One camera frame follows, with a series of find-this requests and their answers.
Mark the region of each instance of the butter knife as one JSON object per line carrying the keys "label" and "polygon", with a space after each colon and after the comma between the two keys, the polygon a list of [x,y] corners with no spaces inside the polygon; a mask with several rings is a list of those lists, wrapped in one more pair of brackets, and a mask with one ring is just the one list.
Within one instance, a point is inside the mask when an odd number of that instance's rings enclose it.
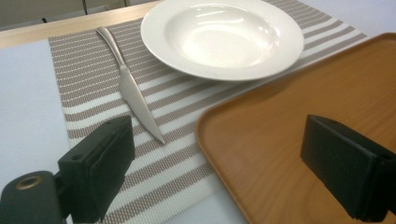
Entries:
{"label": "butter knife", "polygon": [[154,117],[152,117],[151,111],[149,110],[149,107],[145,101],[145,98],[140,92],[139,87],[134,81],[131,71],[122,57],[113,34],[111,34],[106,27],[99,27],[96,29],[96,32],[107,42],[108,46],[116,57],[117,63],[120,66],[120,93],[122,99],[131,108],[137,119],[148,130],[148,132],[165,144],[163,135],[161,134]]}

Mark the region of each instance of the tray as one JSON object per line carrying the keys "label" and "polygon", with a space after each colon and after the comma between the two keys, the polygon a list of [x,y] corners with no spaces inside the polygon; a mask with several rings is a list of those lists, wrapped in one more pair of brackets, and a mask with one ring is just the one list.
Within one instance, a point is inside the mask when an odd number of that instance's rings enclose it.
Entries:
{"label": "tray", "polygon": [[[250,223],[359,223],[300,158],[308,114],[396,152],[396,34],[386,34],[206,111],[195,136]],[[384,223],[395,223],[388,213]]]}

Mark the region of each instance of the placemat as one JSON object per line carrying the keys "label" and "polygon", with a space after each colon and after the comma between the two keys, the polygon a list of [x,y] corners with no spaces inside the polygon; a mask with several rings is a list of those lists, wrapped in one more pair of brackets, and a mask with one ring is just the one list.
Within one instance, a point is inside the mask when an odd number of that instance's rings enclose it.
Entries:
{"label": "placemat", "polygon": [[[367,38],[298,1],[267,2],[291,15],[304,33],[301,58],[279,76]],[[141,21],[108,28],[160,125],[166,145],[154,140],[121,100],[117,62],[94,30],[49,39],[70,147],[106,120],[122,115],[133,118],[136,159],[104,223],[161,223],[223,188],[195,142],[196,120],[210,106],[271,80],[220,82],[180,73],[149,53],[140,36]]]}

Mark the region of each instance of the plate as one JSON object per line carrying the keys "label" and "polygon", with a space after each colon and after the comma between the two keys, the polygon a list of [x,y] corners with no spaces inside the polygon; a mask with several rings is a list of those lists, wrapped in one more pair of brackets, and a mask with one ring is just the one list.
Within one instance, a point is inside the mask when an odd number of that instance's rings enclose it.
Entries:
{"label": "plate", "polygon": [[165,0],[143,19],[148,50],[177,70],[215,80],[253,80],[294,64],[298,24],[261,0]]}

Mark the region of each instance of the black clamp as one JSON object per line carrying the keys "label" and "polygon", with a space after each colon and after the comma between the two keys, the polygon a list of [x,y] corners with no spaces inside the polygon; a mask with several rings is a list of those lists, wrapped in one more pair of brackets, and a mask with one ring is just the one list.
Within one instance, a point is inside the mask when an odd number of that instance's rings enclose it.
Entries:
{"label": "black clamp", "polygon": [[396,214],[396,154],[344,124],[308,116],[301,157],[347,213],[366,222]]}
{"label": "black clamp", "polygon": [[60,224],[103,220],[134,160],[129,116],[102,124],[58,160],[56,175],[33,172],[3,190],[0,223]]}

